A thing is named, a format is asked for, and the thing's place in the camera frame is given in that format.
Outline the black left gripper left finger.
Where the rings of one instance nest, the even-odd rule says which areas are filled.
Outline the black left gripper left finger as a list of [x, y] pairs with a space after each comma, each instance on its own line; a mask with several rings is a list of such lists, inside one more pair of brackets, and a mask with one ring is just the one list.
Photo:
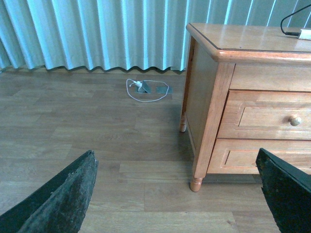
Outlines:
[[0, 216], [2, 233], [77, 233], [86, 216], [98, 161], [88, 150]]

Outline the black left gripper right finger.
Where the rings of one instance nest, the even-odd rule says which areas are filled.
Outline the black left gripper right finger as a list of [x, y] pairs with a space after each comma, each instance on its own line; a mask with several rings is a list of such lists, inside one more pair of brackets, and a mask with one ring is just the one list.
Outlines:
[[311, 231], [311, 176], [259, 149], [256, 165], [262, 192], [282, 233]]

